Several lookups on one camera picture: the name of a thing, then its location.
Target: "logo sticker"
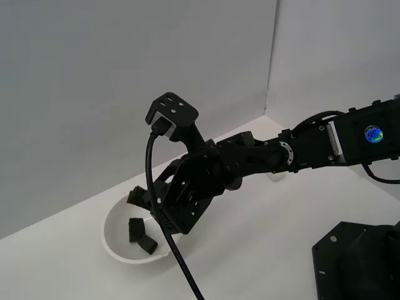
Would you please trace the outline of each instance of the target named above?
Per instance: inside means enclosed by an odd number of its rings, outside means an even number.
[[[370,143],[379,143],[383,139],[383,132],[377,126],[368,126],[365,129],[365,138]]]

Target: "white table surface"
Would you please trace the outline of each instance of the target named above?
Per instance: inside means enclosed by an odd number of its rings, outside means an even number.
[[[260,117],[225,136],[269,139],[281,129]],[[194,299],[172,256],[128,265],[101,244],[105,215],[138,184],[144,174],[0,240],[0,299]],[[398,200],[345,167],[279,182],[259,174],[214,198],[178,246],[206,299],[317,299],[316,242],[340,221],[399,220]]]

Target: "black wire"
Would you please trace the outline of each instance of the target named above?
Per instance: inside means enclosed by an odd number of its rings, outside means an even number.
[[[364,170],[367,172],[368,176],[371,177],[372,179],[379,181],[380,183],[386,183],[386,184],[400,184],[400,180],[398,179],[383,179],[380,177],[375,176],[375,174],[372,172],[372,170],[369,168],[367,164],[361,164]]]
[[[315,114],[307,119],[305,119],[303,122],[299,123],[295,128],[292,130],[292,134],[295,136],[301,131],[307,129],[312,123],[320,121],[322,118],[330,117],[330,116],[340,116],[341,114],[344,114],[342,111],[323,111],[320,112],[319,114]]]
[[[204,300],[204,297],[201,294],[196,282],[194,281],[193,276],[190,273],[190,270],[186,265],[185,260],[182,257],[182,254],[179,252],[179,249],[176,246],[173,237],[169,233],[169,230],[166,227],[166,225],[164,224],[163,215],[160,211],[160,208],[158,207],[156,191],[154,190],[154,184],[153,184],[153,174],[151,171],[151,157],[153,155],[153,145],[156,138],[157,135],[152,132],[150,134],[149,141],[147,142],[147,147],[146,147],[146,181],[147,181],[147,189],[149,190],[150,193],[150,203],[152,206],[152,211],[158,221],[158,224],[161,227],[161,231],[164,234],[165,239],[167,240],[167,243],[171,248],[172,253],[175,255],[177,263],[181,267],[182,272],[187,279],[187,282],[192,288],[194,295],[197,297],[197,299]]]
[[[296,136],[298,133],[301,131],[307,129],[312,123],[320,121],[322,118],[330,117],[330,116],[340,116],[344,114],[342,111],[324,111],[320,112],[319,114],[315,114],[307,119],[305,119],[303,122],[299,123],[293,130],[292,134]],[[367,164],[361,164],[362,167],[364,168],[365,172],[369,177],[371,177],[373,180],[379,181],[380,183],[386,183],[386,184],[400,184],[400,180],[398,179],[383,179],[380,177],[375,176],[375,174],[372,172],[372,170],[369,168]]]

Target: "black foam cube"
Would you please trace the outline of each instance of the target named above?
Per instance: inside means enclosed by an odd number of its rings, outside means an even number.
[[[146,234],[143,219],[132,217],[129,219],[129,242],[135,243]]]
[[[158,247],[158,243],[151,237],[144,235],[137,241],[139,246],[149,254],[153,254]]]

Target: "white wall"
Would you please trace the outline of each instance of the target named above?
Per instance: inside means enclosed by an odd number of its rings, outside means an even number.
[[[398,0],[279,1],[266,115],[293,128],[320,111],[400,93],[399,11]],[[398,162],[372,169],[400,178]],[[400,199],[400,187],[378,185]]]
[[[0,238],[143,172],[151,101],[264,112],[275,0],[0,0]],[[184,148],[157,141],[155,164]]]

